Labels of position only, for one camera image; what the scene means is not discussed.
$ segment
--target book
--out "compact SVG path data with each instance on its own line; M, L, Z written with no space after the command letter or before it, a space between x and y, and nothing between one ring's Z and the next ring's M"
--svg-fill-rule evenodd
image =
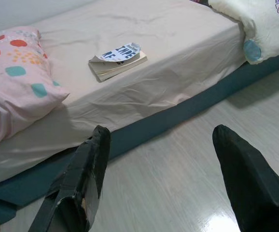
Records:
M102 56L94 56L88 64L97 78L103 82L145 61L147 56L140 47L135 43L128 43Z

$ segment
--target teal dot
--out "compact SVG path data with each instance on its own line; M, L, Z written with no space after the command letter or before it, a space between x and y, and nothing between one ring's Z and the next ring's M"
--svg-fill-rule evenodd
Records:
M43 98L47 95L46 89L43 84L32 84L31 88L38 98Z
M9 76L22 76L26 74L26 70L21 66L12 66L5 68L6 73Z
M54 86L60 86L60 84L56 81L53 81Z
M251 62L257 61L262 55L260 47L253 40L244 43L244 52L247 60Z

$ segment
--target white wall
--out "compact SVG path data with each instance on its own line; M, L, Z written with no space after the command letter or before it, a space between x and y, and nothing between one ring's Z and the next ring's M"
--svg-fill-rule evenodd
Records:
M0 0L0 30L29 25L93 0Z

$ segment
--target bed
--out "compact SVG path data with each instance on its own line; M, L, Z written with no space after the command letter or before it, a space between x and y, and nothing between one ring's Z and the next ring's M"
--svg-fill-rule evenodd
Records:
M279 57L244 64L241 25L204 5L85 3L28 22L42 34L53 78L71 94L49 115L0 143L0 223L15 216L16 205L45 194L72 147L90 137L96 125L113 131L114 158L279 69ZM140 44L148 61L99 83L88 60L128 42Z

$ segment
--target sheet wrinkle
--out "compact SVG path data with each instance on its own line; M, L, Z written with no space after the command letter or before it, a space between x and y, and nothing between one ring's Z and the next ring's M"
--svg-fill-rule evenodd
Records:
M81 30L75 30L75 29L53 29L53 30L40 30L41 32L41 39L44 39L44 37L46 38L48 35L51 35L51 34L60 34L62 32L81 32Z
M179 79L179 75L177 74L177 73L175 73L174 71L172 71L174 74L175 74L175 76ZM135 83L141 83L142 85L143 85L143 83L144 83L144 81L145 80L141 80L140 82L135 82ZM197 82L200 86L204 86L205 84L204 83L202 83L200 80ZM132 84L133 83L130 83L129 85L127 85L127 86L124 86L124 88L128 88L128 87L130 87L130 86L132 86ZM114 94L116 94L117 92L112 92L112 93L109 93L109 96L112 96L112 95L114 95ZM155 99L155 101L156 102L158 102L158 101L160 101L160 98L162 97L162 95L161 96L159 96L159 98L156 98ZM98 104L101 104L102 105L102 107L110 107L110 104L104 104L104 103L98 103ZM150 105L152 105L152 102L150 101L150 102L148 102L148 104L146 105L147 107L150 107Z
M59 46L65 46L65 45L70 45L70 44L87 44L87 42L91 42L92 39L81 39L81 40L71 40L68 42L59 42L56 43L55 45L51 45L50 48L54 48L54 47L59 47Z
M195 50L198 50L198 51L199 51L197 54L200 54L200 51L202 51L202 49L200 49L200 46L198 46ZM175 58L176 56L177 56L177 55L174 55L174 56L171 58L170 63L177 62L177 61L176 61L176 58ZM162 63L165 63L165 61L162 60L162 61L160 61L160 62L158 62L157 64L154 64L154 65L161 67L162 65L160 66L159 64L162 64ZM163 71L161 71L161 70L162 70L162 69L159 68L159 72L161 72L161 73L166 71L166 70L163 70ZM173 73L176 75L176 77L178 77L178 78L180 77L179 74L176 74L175 72L173 72ZM137 80L137 78L134 78L134 79L132 80L132 82L128 83L128 85L124 85L124 87L129 88L129 87L132 86L133 84L138 84L138 83L141 83L141 84L142 84L142 83L144 83L144 81L141 80L141 79L138 79L138 80Z
M157 35L157 34L148 34L148 33L140 33L140 32L134 32L134 31L126 31L123 33L120 33L119 35L115 36L115 37L120 37L120 36L135 36L135 37L155 37L157 39L162 39L163 37L161 35Z
M150 24L153 23L154 21L157 21L159 19L162 19L162 16L155 16L153 18L150 19L140 19L140 18L136 18L135 16L125 16L125 15L119 15L119 14L98 14L96 15L96 17L98 18L109 18L111 20L123 20L123 21L129 21L129 22L133 22L134 24L140 24L140 23L145 23L145 24Z

